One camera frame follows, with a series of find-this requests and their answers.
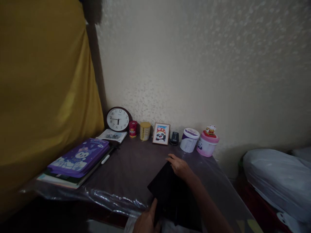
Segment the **clock face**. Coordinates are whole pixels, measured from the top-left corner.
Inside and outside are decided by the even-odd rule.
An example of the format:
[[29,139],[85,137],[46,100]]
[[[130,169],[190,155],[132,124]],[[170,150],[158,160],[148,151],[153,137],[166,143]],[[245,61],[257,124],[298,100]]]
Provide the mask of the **clock face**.
[[107,114],[107,124],[114,131],[125,130],[129,122],[130,117],[124,109],[116,107]]

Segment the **person's hand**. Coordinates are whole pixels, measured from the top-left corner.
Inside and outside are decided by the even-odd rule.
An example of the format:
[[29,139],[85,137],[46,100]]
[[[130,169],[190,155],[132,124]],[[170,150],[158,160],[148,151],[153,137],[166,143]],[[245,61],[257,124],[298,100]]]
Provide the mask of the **person's hand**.
[[145,211],[136,220],[133,233],[159,233],[161,229],[160,221],[153,228],[155,211],[158,200],[155,198],[149,211]]
[[176,157],[174,154],[168,154],[170,158],[166,158],[171,163],[174,173],[185,182],[194,176],[186,161]]

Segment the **person's arm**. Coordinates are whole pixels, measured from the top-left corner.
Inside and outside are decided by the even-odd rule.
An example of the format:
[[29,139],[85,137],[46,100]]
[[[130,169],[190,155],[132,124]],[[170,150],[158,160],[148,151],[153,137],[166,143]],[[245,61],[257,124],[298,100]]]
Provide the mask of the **person's arm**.
[[209,233],[234,232],[188,164],[174,154],[169,156],[170,158],[166,160],[171,163],[174,173],[186,182],[196,199],[207,231]]

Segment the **pink jar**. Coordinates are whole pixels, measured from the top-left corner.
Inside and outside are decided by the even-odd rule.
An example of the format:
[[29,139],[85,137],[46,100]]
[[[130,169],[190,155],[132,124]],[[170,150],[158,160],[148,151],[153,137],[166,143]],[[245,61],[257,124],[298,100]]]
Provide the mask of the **pink jar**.
[[204,130],[201,133],[201,137],[199,139],[198,145],[197,145],[197,151],[205,156],[205,157],[211,157],[213,155],[213,152],[216,148],[216,145],[219,142],[219,137],[215,134],[214,137],[208,136],[208,133],[206,130]]

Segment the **red can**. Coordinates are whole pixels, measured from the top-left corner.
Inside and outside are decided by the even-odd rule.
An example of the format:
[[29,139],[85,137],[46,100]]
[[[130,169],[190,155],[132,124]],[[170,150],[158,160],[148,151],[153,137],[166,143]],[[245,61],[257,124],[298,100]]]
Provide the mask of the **red can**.
[[130,121],[130,137],[135,138],[137,136],[137,121]]

